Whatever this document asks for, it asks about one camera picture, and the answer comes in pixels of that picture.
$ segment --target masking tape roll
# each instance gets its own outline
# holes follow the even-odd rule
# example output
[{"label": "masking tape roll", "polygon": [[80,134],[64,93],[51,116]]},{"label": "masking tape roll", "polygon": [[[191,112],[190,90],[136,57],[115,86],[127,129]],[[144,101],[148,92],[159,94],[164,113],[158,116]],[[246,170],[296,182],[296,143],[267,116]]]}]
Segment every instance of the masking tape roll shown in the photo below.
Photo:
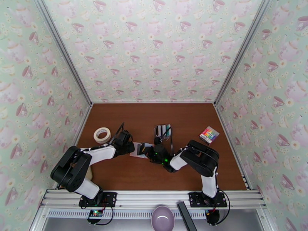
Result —
[{"label": "masking tape roll", "polygon": [[[107,133],[107,135],[104,137],[104,138],[99,138],[99,135],[101,133]],[[104,144],[106,142],[108,142],[111,138],[111,133],[110,133],[110,130],[108,128],[105,128],[105,127],[102,127],[102,128],[99,128],[97,129],[95,132],[94,132],[94,140],[99,143],[99,144]]]}]

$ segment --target wooden table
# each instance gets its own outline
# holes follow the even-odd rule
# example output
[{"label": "wooden table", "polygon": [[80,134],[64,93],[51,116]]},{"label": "wooden table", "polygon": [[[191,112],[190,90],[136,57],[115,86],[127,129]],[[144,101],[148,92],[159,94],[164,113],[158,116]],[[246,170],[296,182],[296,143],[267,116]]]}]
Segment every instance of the wooden table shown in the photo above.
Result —
[{"label": "wooden table", "polygon": [[[211,144],[218,151],[218,185],[223,190],[245,190],[229,143],[212,104],[95,104],[84,127],[78,147],[92,147],[97,143],[93,133],[107,127],[115,134],[122,122],[134,142],[153,143],[154,127],[171,124],[174,151],[210,125],[220,135]],[[164,143],[170,149],[169,141]],[[176,173],[167,172],[162,165],[128,154],[92,165],[93,182],[108,190],[201,190],[201,177],[189,165]]]}]

